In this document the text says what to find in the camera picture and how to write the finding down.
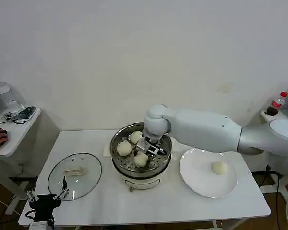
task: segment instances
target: plastic bottle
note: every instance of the plastic bottle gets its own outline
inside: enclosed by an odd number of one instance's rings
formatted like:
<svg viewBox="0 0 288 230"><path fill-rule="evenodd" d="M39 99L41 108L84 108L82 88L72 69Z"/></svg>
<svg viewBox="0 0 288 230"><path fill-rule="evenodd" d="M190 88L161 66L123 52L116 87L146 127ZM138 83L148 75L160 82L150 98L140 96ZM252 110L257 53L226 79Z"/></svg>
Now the plastic bottle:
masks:
<svg viewBox="0 0 288 230"><path fill-rule="evenodd" d="M0 98L3 100L9 112L16 112L22 108L12 92L11 87L5 82L0 82Z"/></svg>
<svg viewBox="0 0 288 230"><path fill-rule="evenodd" d="M285 104L285 99L287 97L287 92L281 92L278 98L275 98L269 108L267 108L266 114L270 116L275 116L278 111L283 107Z"/></svg>

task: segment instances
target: red bottle cap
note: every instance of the red bottle cap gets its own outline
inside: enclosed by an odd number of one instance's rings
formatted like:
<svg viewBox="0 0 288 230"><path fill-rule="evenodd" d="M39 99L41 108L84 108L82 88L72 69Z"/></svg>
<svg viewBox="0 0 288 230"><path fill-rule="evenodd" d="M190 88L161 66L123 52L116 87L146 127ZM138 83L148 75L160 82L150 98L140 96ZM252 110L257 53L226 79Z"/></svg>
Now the red bottle cap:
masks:
<svg viewBox="0 0 288 230"><path fill-rule="evenodd" d="M281 94L280 94L280 95L281 95L282 97L286 97L286 96L287 96L287 94L288 94L287 92L281 92Z"/></svg>

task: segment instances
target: bottle label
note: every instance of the bottle label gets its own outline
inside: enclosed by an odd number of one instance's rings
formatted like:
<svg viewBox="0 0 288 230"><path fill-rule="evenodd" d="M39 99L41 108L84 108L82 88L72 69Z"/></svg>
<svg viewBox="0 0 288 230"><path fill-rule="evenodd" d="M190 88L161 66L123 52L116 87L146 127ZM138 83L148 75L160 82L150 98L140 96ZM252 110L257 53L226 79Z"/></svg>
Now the bottle label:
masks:
<svg viewBox="0 0 288 230"><path fill-rule="evenodd" d="M271 105L272 105L274 108L276 108L276 109L280 109L280 108L282 107L282 104L277 103L277 102L274 101L274 100L271 102Z"/></svg>

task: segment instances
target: white table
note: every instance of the white table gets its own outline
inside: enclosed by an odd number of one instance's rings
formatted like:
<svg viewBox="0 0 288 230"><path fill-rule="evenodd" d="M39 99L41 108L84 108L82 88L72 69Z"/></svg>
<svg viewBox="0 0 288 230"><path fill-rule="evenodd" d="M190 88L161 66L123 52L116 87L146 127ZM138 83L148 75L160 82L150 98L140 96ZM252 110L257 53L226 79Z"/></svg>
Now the white table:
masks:
<svg viewBox="0 0 288 230"><path fill-rule="evenodd" d="M94 154L102 164L97 186L86 196L66 201L53 212L56 226L123 225L167 222L189 222L218 219L247 219L270 214L259 187L242 156L226 153L238 173L235 191L221 199L201 196L190 189L179 171L182 154L190 147L174 143L173 157L161 183L148 190L129 192L111 157L103 156L106 142L116 130L63 131L51 150L36 183L36 194L48 194L48 176L52 168L65 157L80 152ZM25 205L19 224L28 226L25 217L30 210Z"/></svg>
<svg viewBox="0 0 288 230"><path fill-rule="evenodd" d="M0 124L0 128L8 131L9 138L9 140L2 147L0 147L0 157L8 157L15 152L40 113L41 109L38 108L32 118L24 124L16 124L14 122ZM8 208L6 211L6 213L10 214L16 207L18 201L25 199L23 187L26 186L27 183L23 183L19 187L16 183L9 179L8 174L0 167L0 184L17 196L17 198L13 200L13 203L10 204L10 208Z"/></svg>

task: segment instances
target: steamed bun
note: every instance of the steamed bun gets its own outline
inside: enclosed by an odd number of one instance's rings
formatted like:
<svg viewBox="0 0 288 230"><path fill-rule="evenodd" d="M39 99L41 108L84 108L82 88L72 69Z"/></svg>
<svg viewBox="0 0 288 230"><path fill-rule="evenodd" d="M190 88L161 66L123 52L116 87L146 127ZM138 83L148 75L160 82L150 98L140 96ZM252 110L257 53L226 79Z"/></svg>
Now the steamed bun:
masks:
<svg viewBox="0 0 288 230"><path fill-rule="evenodd" d="M136 144L142 137L142 132L134 131L130 136L129 139L133 144Z"/></svg>
<svg viewBox="0 0 288 230"><path fill-rule="evenodd" d="M117 153L123 157L129 155L131 150L131 144L127 141L123 141L117 146Z"/></svg>
<svg viewBox="0 0 288 230"><path fill-rule="evenodd" d="M147 164L148 156L145 153L138 152L133 159L134 163L138 167L144 167Z"/></svg>
<svg viewBox="0 0 288 230"><path fill-rule="evenodd" d="M225 174L227 172L227 165L223 161L215 161L212 163L212 171L218 175Z"/></svg>

